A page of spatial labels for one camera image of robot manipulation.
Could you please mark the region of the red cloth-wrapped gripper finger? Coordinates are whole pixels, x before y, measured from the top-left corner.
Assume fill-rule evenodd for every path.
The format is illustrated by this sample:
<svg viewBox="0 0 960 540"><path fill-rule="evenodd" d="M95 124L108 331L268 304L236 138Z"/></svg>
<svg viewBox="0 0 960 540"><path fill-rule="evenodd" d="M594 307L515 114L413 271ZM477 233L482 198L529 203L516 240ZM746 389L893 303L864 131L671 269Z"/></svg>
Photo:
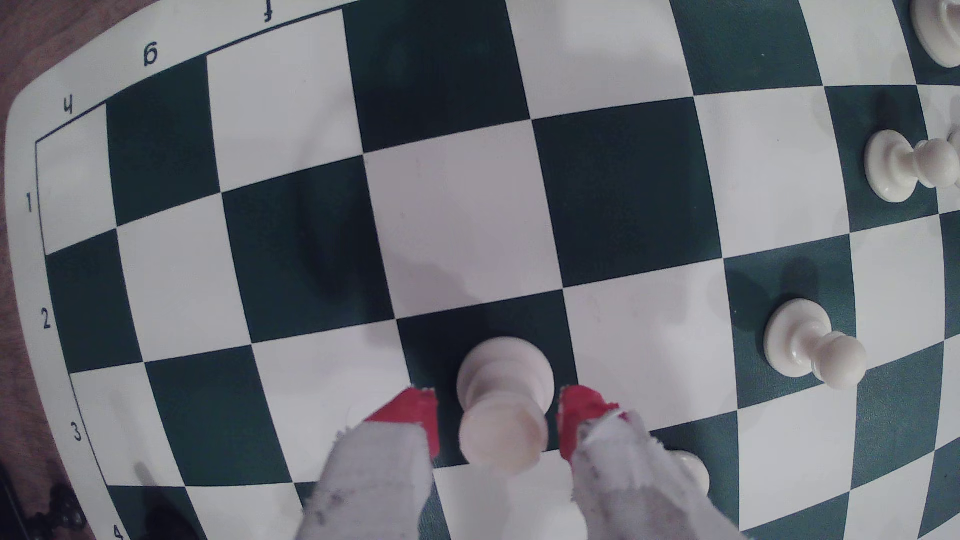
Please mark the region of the red cloth-wrapped gripper finger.
<svg viewBox="0 0 960 540"><path fill-rule="evenodd" d="M418 539L439 455L438 399L409 387L330 450L296 539Z"/></svg>
<svg viewBox="0 0 960 540"><path fill-rule="evenodd" d="M744 539L634 410L587 386L558 394L558 448L589 539Z"/></svg>

